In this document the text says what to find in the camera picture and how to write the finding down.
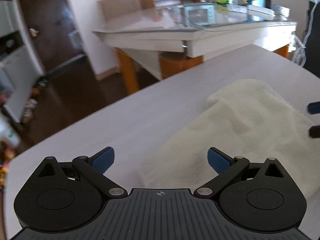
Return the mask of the cream white towel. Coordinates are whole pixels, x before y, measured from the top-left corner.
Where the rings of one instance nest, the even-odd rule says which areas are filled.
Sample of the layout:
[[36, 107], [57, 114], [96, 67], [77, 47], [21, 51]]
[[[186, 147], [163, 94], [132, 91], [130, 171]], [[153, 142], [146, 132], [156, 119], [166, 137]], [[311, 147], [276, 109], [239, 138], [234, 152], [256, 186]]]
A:
[[244, 79], [219, 89], [206, 110], [157, 148], [143, 163], [148, 188], [196, 189], [217, 172], [208, 164], [211, 147], [262, 163], [277, 158], [306, 198], [319, 189], [319, 140], [312, 121], [262, 81]]

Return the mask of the white power strip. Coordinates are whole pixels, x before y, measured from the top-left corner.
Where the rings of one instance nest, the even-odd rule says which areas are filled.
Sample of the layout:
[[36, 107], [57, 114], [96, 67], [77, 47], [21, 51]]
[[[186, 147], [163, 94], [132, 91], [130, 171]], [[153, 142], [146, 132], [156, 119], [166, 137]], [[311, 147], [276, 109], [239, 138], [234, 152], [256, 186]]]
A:
[[263, 18], [264, 20], [268, 21], [273, 20], [275, 17], [275, 13], [272, 9], [259, 7], [251, 4], [247, 6], [247, 13], [251, 16]]

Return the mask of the grey white cabinet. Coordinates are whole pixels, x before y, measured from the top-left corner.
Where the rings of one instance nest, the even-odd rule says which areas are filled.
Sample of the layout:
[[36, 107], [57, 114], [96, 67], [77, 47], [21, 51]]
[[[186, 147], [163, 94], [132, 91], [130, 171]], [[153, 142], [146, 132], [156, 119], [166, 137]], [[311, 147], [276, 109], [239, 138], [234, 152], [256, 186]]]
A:
[[4, 108], [19, 123], [31, 90], [40, 77], [23, 42], [14, 3], [1, 0], [1, 81], [10, 90]]

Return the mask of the white dining table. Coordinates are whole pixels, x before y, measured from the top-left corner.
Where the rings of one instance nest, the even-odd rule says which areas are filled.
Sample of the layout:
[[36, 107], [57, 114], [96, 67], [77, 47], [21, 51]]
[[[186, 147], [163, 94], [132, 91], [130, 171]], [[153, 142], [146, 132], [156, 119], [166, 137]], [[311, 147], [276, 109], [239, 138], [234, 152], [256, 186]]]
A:
[[134, 63], [164, 80], [224, 53], [256, 45], [285, 55], [297, 23], [264, 20], [214, 3], [140, 10], [104, 22], [93, 33], [116, 51], [126, 90], [139, 90]]

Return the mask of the dark brown door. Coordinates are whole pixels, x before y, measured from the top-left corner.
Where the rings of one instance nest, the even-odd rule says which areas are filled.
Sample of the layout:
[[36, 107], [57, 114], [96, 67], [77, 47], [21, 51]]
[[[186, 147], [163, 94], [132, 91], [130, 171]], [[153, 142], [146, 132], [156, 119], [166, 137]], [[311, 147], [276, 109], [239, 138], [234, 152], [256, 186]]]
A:
[[70, 34], [76, 31], [67, 0], [19, 0], [36, 53], [49, 72], [82, 53]]

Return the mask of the beige quilted chair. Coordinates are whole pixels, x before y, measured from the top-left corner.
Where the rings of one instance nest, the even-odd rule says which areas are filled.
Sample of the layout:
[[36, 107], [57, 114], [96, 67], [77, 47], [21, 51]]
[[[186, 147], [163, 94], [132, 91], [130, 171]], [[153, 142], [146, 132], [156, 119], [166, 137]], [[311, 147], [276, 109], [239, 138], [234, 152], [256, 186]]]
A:
[[140, 0], [98, 0], [97, 5], [104, 22], [142, 9]]

